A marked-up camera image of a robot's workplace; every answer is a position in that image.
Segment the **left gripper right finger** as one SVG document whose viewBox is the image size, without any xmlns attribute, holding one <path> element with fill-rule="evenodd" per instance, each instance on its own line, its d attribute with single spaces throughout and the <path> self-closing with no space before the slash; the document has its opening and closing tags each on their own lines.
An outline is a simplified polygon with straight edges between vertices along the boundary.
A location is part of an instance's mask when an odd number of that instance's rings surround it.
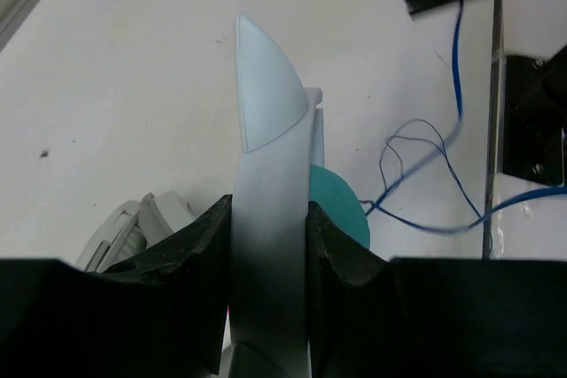
<svg viewBox="0 0 567 378">
<path fill-rule="evenodd" d="M 315 377 L 563 377 L 566 265 L 387 261 L 311 203 L 307 336 Z"/>
</svg>

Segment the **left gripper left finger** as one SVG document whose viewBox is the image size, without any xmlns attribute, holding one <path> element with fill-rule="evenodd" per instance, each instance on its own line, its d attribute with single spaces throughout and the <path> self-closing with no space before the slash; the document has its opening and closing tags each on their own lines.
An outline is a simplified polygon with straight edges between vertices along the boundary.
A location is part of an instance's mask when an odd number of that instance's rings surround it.
<svg viewBox="0 0 567 378">
<path fill-rule="evenodd" d="M 4 377 L 207 377 L 229 298 L 231 198 L 107 271 L 1 263 Z"/>
</svg>

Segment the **teal cat-ear headphones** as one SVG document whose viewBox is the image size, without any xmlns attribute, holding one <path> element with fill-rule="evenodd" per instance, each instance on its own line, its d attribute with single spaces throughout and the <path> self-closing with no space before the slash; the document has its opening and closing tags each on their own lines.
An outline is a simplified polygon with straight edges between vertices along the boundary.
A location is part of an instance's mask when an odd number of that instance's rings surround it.
<svg viewBox="0 0 567 378">
<path fill-rule="evenodd" d="M 324 165 L 322 91 L 305 87 L 277 43 L 235 19 L 242 152 L 231 212 L 228 377 L 307 377 L 307 212 L 316 202 L 363 247 L 369 224 Z"/>
</svg>

